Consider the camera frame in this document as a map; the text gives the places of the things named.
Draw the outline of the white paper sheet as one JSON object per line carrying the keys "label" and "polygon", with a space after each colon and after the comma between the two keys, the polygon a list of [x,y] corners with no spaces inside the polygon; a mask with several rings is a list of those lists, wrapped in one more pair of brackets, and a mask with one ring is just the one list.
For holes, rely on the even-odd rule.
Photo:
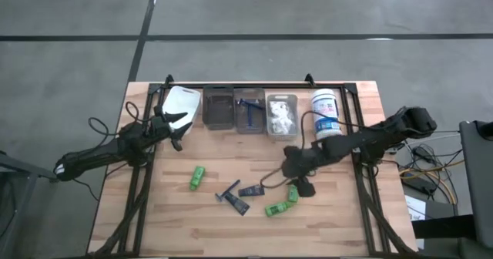
{"label": "white paper sheet", "polygon": [[405,196],[411,221],[425,220],[426,203],[414,197]]}

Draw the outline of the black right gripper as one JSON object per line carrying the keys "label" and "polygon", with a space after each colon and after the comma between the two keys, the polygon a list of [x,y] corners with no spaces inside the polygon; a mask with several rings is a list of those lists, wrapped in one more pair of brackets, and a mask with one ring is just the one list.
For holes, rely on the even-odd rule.
{"label": "black right gripper", "polygon": [[319,167],[320,151],[314,148],[286,146],[283,152],[286,158],[281,164],[281,170],[283,176],[289,180],[288,184],[297,188],[300,197],[313,197],[316,190],[307,176]]}

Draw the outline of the black power brick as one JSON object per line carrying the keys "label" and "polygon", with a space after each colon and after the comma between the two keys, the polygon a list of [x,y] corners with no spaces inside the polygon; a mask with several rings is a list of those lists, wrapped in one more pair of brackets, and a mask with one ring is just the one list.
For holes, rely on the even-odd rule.
{"label": "black power brick", "polygon": [[421,178],[402,177],[401,182],[403,185],[427,195],[432,195],[437,189],[433,181]]}

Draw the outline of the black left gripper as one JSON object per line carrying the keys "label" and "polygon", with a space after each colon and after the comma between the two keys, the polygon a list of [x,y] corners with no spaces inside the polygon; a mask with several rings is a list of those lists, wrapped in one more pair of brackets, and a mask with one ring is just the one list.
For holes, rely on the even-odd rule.
{"label": "black left gripper", "polygon": [[181,151],[181,138],[186,135],[189,128],[193,125],[189,122],[180,128],[172,128],[171,125],[181,120],[187,113],[167,113],[163,111],[162,105],[153,108],[154,116],[150,119],[149,133],[151,136],[159,137],[161,140],[170,138],[171,144],[176,151]]}

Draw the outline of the dark blue razor cartridge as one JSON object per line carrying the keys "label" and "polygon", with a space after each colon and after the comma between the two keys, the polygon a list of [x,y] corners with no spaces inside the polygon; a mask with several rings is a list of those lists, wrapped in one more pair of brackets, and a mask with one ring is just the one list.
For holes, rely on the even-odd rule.
{"label": "dark blue razor cartridge", "polygon": [[257,197],[263,196],[264,194],[265,189],[259,184],[238,190],[239,197]]}

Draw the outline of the dark grey panel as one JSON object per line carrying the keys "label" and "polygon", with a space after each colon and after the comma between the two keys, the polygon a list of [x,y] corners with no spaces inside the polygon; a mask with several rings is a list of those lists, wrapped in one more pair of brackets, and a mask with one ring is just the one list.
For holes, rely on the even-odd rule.
{"label": "dark grey panel", "polygon": [[493,122],[459,124],[477,241],[493,249]]}

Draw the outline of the grey translucent plastic bin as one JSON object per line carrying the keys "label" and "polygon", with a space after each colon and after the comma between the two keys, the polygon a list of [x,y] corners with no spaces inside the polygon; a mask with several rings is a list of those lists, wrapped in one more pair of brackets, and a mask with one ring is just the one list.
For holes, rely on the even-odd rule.
{"label": "grey translucent plastic bin", "polygon": [[203,88],[202,118],[208,130],[231,130],[234,127],[231,85],[208,85]]}
{"label": "grey translucent plastic bin", "polygon": [[[234,89],[234,106],[235,106],[235,122],[236,131],[240,134],[261,134],[266,128],[266,100],[265,91],[261,88],[244,88]],[[255,110],[255,129],[247,129],[248,117],[247,106],[237,105],[238,99],[245,99],[250,102],[260,103],[265,106],[265,109]]]}

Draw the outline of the grey metal stand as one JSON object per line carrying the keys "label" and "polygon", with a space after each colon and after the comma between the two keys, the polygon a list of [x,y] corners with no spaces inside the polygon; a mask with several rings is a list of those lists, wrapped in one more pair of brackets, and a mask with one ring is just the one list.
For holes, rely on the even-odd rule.
{"label": "grey metal stand", "polygon": [[41,177],[56,180],[49,170],[0,151],[0,259],[12,259],[15,240]]}

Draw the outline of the blue disposable razor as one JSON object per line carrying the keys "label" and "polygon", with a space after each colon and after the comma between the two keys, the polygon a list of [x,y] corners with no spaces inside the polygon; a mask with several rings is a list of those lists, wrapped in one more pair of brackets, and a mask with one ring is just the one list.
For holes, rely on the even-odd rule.
{"label": "blue disposable razor", "polygon": [[244,105],[244,106],[253,107],[253,108],[256,108],[256,109],[265,109],[265,106],[263,106],[262,104],[250,102],[250,101],[247,101],[245,99],[238,99],[236,101],[236,104],[239,105],[239,106]]}
{"label": "blue disposable razor", "polygon": [[255,110],[257,108],[251,104],[247,105],[247,117],[248,117],[248,123],[247,123],[247,129],[249,130],[254,130],[256,128],[255,125]]}
{"label": "blue disposable razor", "polygon": [[216,193],[215,198],[218,202],[222,202],[223,198],[231,191],[233,190],[238,184],[240,183],[240,180],[236,180],[234,183],[232,183],[226,190],[224,190],[221,194]]}

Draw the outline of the white plastic bin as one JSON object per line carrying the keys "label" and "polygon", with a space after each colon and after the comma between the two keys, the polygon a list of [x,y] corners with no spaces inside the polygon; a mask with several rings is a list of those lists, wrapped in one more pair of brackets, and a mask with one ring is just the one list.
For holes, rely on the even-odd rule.
{"label": "white plastic bin", "polygon": [[200,110],[201,99],[199,91],[182,86],[173,86],[164,100],[163,112],[168,114],[187,113],[187,115],[172,123],[171,127],[176,129],[187,123],[195,123]]}

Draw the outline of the light grey plastic bin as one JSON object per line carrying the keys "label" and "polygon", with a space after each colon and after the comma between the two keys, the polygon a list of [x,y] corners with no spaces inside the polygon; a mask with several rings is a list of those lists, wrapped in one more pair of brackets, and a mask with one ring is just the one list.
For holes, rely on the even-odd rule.
{"label": "light grey plastic bin", "polygon": [[[270,109],[270,101],[284,101],[289,104],[290,108],[293,110],[293,114],[295,116],[295,119],[293,120],[294,123],[296,123],[296,129],[292,129],[292,134],[276,134],[273,132],[272,128],[272,123],[271,120],[274,117],[274,114],[272,114],[271,109]],[[297,138],[298,132],[299,132],[299,119],[298,119],[298,113],[297,113],[297,96],[293,94],[270,94],[267,97],[267,103],[266,103],[266,109],[267,109],[267,134],[273,139],[273,140],[285,140],[285,141],[291,141],[295,140]]]}

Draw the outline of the dark blue shave tube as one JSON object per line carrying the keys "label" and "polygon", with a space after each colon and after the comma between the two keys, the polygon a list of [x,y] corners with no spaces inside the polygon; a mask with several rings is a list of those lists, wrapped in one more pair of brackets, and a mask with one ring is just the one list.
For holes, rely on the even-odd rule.
{"label": "dark blue shave tube", "polygon": [[227,193],[224,198],[230,203],[230,205],[233,206],[233,208],[241,215],[244,216],[245,213],[250,209],[250,206],[239,199],[238,197],[234,196],[231,193]]}

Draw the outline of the white wipes canister blue label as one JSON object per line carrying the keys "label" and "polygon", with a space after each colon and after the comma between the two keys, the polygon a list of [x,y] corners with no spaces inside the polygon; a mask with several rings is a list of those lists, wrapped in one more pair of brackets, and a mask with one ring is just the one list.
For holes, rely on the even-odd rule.
{"label": "white wipes canister blue label", "polygon": [[332,89],[318,89],[313,92],[314,130],[318,140],[328,136],[341,135],[337,99]]}

